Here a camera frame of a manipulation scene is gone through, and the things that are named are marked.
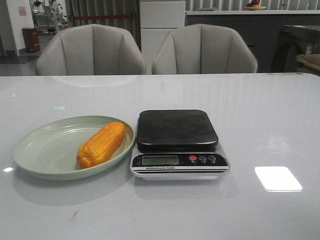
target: chair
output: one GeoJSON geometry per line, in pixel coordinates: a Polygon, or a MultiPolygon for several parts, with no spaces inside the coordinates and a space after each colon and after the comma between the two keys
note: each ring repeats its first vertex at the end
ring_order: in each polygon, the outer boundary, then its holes
{"type": "Polygon", "coordinates": [[[256,73],[258,63],[242,37],[222,26],[194,24],[170,31],[152,74],[256,73]]]}
{"type": "Polygon", "coordinates": [[[146,65],[129,31],[99,24],[58,32],[39,57],[38,76],[144,75],[146,65]]]}

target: lcd screen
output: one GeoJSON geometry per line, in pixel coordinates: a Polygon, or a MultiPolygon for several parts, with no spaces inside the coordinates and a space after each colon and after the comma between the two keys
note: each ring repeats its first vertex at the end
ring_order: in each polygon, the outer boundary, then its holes
{"type": "Polygon", "coordinates": [[[178,164],[177,156],[143,156],[142,165],[174,165],[178,164]]]}

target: white cabinet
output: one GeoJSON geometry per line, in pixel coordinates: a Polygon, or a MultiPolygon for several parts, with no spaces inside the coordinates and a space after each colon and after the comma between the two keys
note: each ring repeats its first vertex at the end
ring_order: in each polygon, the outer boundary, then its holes
{"type": "Polygon", "coordinates": [[[140,1],[141,52],[146,73],[151,74],[151,65],[166,34],[185,25],[185,1],[141,0],[140,1]]]}

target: scale platform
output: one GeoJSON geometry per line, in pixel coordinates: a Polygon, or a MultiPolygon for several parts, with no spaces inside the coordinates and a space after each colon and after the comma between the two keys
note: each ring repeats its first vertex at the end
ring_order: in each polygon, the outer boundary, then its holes
{"type": "Polygon", "coordinates": [[[137,123],[130,169],[145,180],[207,180],[230,165],[201,110],[146,110],[137,123]]]}

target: corn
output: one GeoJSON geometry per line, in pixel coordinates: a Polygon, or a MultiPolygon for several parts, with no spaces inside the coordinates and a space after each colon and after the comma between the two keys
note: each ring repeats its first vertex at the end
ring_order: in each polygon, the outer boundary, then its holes
{"type": "Polygon", "coordinates": [[[87,169],[109,161],[123,141],[125,133],[125,125],[121,122],[104,125],[79,148],[76,156],[78,166],[87,169]]]}

